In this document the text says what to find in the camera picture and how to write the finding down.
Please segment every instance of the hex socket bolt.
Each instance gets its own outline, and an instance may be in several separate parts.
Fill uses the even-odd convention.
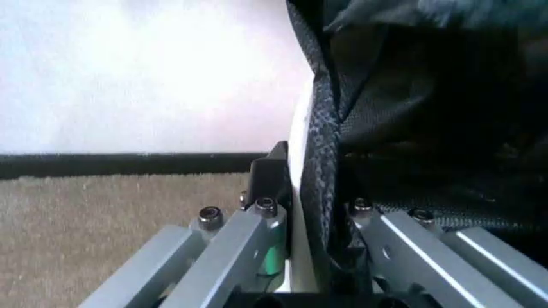
[[[366,202],[364,198],[356,198],[356,200],[354,200],[354,210],[356,212],[362,212],[371,209],[373,209],[373,207],[368,202]]]
[[[429,210],[411,209],[408,214],[419,223],[430,224],[434,223],[434,214]]]
[[[274,202],[274,200],[272,200],[272,198],[259,198],[255,204],[261,216],[265,218],[272,218],[278,214],[278,205]]]
[[[218,207],[204,207],[198,213],[198,225],[206,231],[214,231],[223,226],[223,213]]]

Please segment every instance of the beige carpet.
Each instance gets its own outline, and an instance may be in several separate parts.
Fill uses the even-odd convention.
[[[232,212],[247,174],[0,181],[0,307],[76,307],[168,223]]]

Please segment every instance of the white panel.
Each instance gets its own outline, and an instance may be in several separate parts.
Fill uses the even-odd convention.
[[[310,75],[283,0],[4,0],[0,152],[268,151]]]

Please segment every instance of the black bag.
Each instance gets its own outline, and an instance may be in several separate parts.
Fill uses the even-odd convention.
[[[322,291],[370,287],[357,197],[548,264],[548,8],[471,2],[287,3],[314,72],[300,199]]]

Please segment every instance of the screw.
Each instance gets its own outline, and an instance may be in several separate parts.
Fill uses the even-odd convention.
[[[411,209],[408,214],[417,220],[419,223],[433,223],[434,214],[429,210],[424,209]]]
[[[269,197],[257,199],[255,202],[257,209],[265,218],[272,218],[278,214],[278,205]]]
[[[356,198],[356,200],[354,200],[354,210],[356,211],[356,213],[369,211],[372,208],[373,207],[368,204],[364,198]]]
[[[206,231],[214,231],[223,226],[223,213],[218,207],[204,207],[198,214],[198,224]]]
[[[247,204],[246,204],[246,197],[247,197],[247,191],[241,191],[240,192],[240,210],[245,211]]]

